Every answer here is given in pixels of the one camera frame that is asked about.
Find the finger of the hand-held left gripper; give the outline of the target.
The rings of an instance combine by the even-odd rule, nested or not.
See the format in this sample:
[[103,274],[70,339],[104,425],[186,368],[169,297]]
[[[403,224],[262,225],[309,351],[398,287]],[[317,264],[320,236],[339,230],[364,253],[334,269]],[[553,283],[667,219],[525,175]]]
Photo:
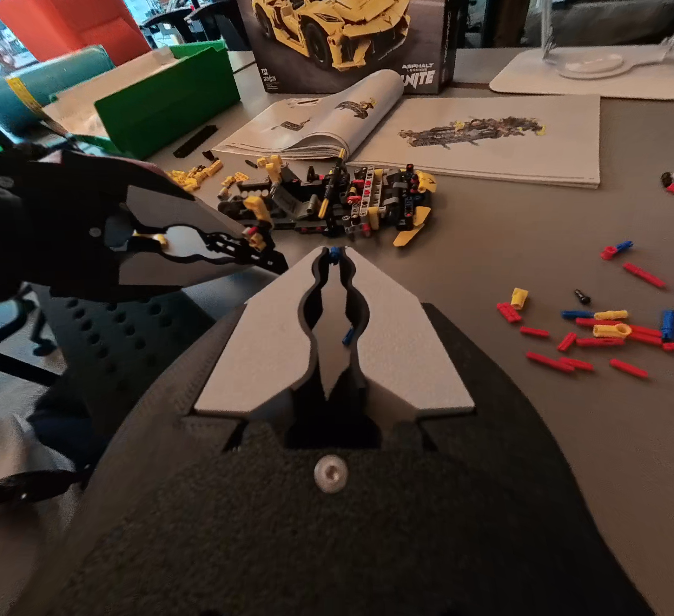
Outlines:
[[250,267],[214,264],[203,259],[173,260],[159,251],[120,251],[120,286],[194,286]]
[[120,245],[128,244],[135,232],[163,234],[174,227],[194,230],[204,245],[245,238],[242,224],[181,190],[168,193],[129,185],[124,205],[125,213],[119,218]]

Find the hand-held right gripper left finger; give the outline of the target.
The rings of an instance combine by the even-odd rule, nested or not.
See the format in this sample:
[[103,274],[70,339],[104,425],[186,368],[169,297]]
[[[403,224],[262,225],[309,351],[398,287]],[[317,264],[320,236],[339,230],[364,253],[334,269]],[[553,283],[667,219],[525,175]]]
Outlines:
[[193,409],[203,417],[289,428],[326,409],[314,329],[327,248],[317,247],[250,298]]

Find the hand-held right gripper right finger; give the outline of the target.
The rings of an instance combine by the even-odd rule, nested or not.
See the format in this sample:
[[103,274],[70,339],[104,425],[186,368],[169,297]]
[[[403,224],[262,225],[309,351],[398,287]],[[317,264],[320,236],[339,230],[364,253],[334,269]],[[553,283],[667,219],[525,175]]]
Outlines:
[[420,300],[351,247],[350,288],[367,308],[355,352],[365,411],[379,428],[474,411],[475,402]]

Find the black yellow toy brick subassembly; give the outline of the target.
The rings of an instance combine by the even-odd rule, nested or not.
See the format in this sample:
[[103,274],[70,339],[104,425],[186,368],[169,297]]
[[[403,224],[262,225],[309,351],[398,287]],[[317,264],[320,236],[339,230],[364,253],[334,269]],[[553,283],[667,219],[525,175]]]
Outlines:
[[260,223],[244,225],[241,235],[230,232],[205,233],[192,226],[173,226],[161,233],[133,232],[130,249],[159,251],[173,260],[203,259],[214,264],[256,266],[283,274],[288,262],[271,235]]

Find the toy brick car chassis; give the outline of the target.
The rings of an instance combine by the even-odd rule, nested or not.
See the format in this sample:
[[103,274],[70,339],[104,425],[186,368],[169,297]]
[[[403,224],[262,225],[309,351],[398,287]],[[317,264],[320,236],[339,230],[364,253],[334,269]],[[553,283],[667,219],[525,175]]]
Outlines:
[[339,157],[328,174],[309,166],[301,178],[279,156],[246,163],[257,168],[260,178],[227,177],[218,194],[220,213],[254,226],[262,204],[275,229],[351,240],[387,226],[398,233],[395,247],[407,245],[424,227],[437,189],[434,176],[412,164],[350,170]]

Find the toy car set box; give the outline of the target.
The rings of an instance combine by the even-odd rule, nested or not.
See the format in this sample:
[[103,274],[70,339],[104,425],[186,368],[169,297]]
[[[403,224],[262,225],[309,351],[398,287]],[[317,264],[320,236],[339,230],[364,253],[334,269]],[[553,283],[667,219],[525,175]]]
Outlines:
[[454,73],[461,0],[237,0],[267,93],[333,94],[382,69],[432,95]]

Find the cluster of yellow brick pieces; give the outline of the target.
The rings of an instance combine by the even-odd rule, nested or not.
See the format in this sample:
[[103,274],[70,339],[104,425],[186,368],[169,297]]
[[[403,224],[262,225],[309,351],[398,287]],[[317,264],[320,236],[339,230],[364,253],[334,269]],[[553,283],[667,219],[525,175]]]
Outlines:
[[[213,163],[208,162],[207,165],[199,165],[189,171],[172,170],[167,175],[183,191],[194,192],[199,190],[205,181],[214,178],[222,168],[222,160],[216,158],[216,161]],[[240,185],[249,180],[250,177],[242,172],[236,172],[227,176],[221,183],[221,188],[217,195],[218,199],[227,199],[230,196],[231,189],[235,185]]]

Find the black flat strip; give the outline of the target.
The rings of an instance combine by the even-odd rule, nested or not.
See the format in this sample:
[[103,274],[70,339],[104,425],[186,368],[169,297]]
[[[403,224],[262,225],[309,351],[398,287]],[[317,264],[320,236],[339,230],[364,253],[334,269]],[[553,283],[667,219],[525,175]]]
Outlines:
[[216,125],[205,125],[198,132],[193,134],[190,138],[178,146],[174,152],[173,157],[177,159],[184,159],[195,152],[205,141],[216,134],[218,128]]

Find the green plastic bin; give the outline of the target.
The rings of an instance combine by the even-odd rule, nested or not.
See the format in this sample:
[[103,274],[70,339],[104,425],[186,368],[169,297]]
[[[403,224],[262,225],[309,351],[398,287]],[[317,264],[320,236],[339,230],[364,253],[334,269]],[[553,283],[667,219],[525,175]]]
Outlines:
[[57,92],[43,108],[66,133],[143,160],[240,101],[223,40],[153,50]]

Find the teal roll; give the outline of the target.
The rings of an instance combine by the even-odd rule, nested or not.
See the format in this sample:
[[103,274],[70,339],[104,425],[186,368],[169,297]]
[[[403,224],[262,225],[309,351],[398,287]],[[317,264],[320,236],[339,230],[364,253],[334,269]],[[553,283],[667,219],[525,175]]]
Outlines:
[[1,74],[1,127],[13,134],[37,125],[56,95],[113,70],[105,48],[95,45]]

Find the black office chair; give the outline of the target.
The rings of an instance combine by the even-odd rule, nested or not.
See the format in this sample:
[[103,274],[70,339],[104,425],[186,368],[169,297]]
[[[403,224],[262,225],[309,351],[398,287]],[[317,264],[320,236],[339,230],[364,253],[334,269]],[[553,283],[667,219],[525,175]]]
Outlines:
[[168,26],[181,44],[223,40],[230,51],[251,51],[245,23],[237,0],[216,1],[198,8],[185,5],[141,22],[139,29],[151,48],[157,48],[153,34]]

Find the scatter of coloured connector pins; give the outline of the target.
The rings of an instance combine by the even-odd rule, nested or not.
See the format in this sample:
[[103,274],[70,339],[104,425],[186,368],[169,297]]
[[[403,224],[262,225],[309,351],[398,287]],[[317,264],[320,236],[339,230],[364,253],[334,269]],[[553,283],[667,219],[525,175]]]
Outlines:
[[[627,253],[633,247],[634,241],[632,240],[608,245],[600,253],[600,258],[603,261],[612,261],[618,256]],[[664,291],[668,288],[664,280],[653,275],[653,273],[647,271],[645,268],[637,266],[632,261],[623,262],[622,267],[631,276],[658,290]],[[583,307],[593,306],[590,296],[585,292],[575,289],[574,295]],[[516,287],[512,291],[510,300],[497,303],[495,308],[509,325],[518,328],[518,332],[522,336],[549,340],[551,338],[550,331],[524,324],[522,312],[527,306],[527,299],[528,291]],[[562,310],[560,317],[569,325],[575,325],[587,330],[588,335],[583,336],[576,331],[566,333],[555,346],[556,353],[562,355],[556,358],[539,352],[527,351],[525,357],[531,363],[566,375],[572,375],[578,371],[593,373],[595,368],[592,363],[584,359],[570,357],[568,354],[575,353],[574,348],[607,350],[623,348],[627,343],[646,344],[673,356],[673,309],[666,309],[662,312],[657,328],[630,323],[631,317],[628,310]],[[615,356],[609,359],[609,366],[622,374],[636,379],[644,381],[650,379],[645,369],[628,363],[626,360],[618,359]]]

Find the red carry bag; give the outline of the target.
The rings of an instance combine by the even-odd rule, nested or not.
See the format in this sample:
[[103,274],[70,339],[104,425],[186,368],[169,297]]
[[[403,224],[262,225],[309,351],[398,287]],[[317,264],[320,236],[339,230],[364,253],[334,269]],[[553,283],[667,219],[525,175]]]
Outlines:
[[99,45],[120,66],[151,50],[123,0],[1,0],[1,22],[39,62]]

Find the open instruction booklet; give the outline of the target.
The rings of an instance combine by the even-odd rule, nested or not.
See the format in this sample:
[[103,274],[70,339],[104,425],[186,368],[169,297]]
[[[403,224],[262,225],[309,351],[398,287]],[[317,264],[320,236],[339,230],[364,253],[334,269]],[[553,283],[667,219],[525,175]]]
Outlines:
[[215,147],[219,154],[596,188],[601,97],[406,97],[381,70],[325,97],[268,106]]

